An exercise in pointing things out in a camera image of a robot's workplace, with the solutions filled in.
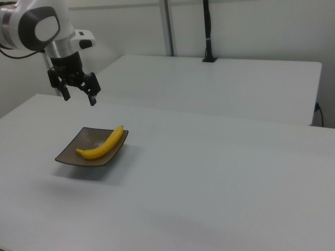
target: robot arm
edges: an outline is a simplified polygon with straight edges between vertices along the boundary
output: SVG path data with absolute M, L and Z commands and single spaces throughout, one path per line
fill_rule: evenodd
M 0 2 L 0 48 L 45 51 L 53 67 L 51 86 L 70 98 L 67 85 L 84 91 L 91 105 L 101 90 L 94 73 L 85 74 L 79 51 L 95 45 L 88 30 L 75 30 L 66 0 L 19 0 Z

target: plate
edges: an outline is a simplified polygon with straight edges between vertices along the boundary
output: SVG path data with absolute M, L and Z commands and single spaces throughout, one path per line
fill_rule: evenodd
M 87 160 L 76 152 L 77 148 L 82 150 L 94 149 L 102 145 L 113 130 L 97 129 L 83 127 L 71 143 L 55 158 L 55 161 L 75 166 L 103 166 L 106 165 L 123 146 L 128 132 L 124 130 L 120 140 L 116 145 L 104 156 L 98 159 Z

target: white table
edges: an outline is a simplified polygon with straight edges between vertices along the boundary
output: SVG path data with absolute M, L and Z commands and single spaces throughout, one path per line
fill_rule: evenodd
M 127 55 L 97 75 L 97 101 L 310 125 L 320 73 L 315 62 Z
M 129 130 L 106 167 L 54 158 Z M 335 132 L 37 95 L 0 119 L 0 245 L 13 251 L 335 247 Z

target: wire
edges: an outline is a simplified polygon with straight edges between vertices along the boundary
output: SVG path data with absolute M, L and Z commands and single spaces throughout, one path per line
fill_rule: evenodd
M 322 110 L 321 110 L 321 107 L 320 107 L 320 103 L 315 103 L 314 112 L 316 112 L 317 110 L 320 110 L 322 127 L 325 127 L 325 125 L 323 123 L 323 114 L 322 114 Z
M 35 55 L 35 54 L 37 54 L 37 53 L 39 53 L 39 52 L 40 52 L 40 51 L 35 51 L 35 52 L 33 52 L 32 54 L 28 54 L 28 55 L 25 55 L 25 56 L 11 56 L 11 55 L 6 54 L 3 50 L 0 49 L 0 53 L 1 53 L 2 55 L 4 55 L 4 56 L 10 58 L 10 59 L 26 59 L 26 58 L 28 58 L 28 57 L 30 57 L 30 56 L 33 56 L 33 55 Z
M 319 105 L 319 110 L 320 110 L 320 114 L 321 114 L 322 127 L 325 127 L 325 125 L 323 124 L 323 114 L 322 114 L 322 110 L 321 110 L 320 105 Z

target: yellow banana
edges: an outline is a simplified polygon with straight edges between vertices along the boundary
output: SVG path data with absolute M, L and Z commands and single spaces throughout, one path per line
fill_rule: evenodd
M 84 159 L 97 159 L 104 156 L 108 153 L 120 140 L 122 134 L 124 132 L 124 126 L 120 125 L 116 128 L 101 146 L 91 149 L 91 150 L 81 150 L 77 149 L 77 153 L 79 153 Z

